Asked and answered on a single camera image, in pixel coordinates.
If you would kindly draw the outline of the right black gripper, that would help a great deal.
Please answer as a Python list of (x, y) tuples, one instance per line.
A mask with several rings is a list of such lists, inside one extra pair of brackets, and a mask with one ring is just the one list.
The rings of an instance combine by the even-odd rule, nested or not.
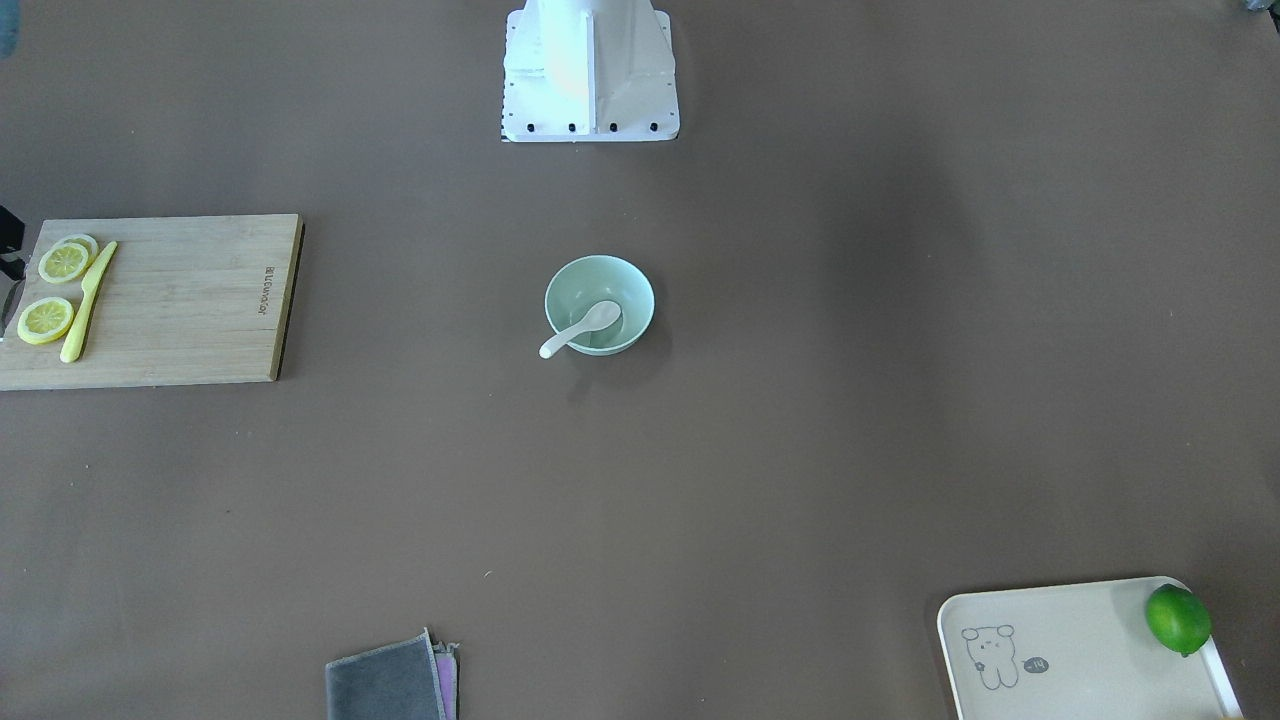
[(1, 272), (10, 281), (26, 278), (26, 261), (18, 256), (26, 237), (26, 224), (6, 208), (0, 206)]

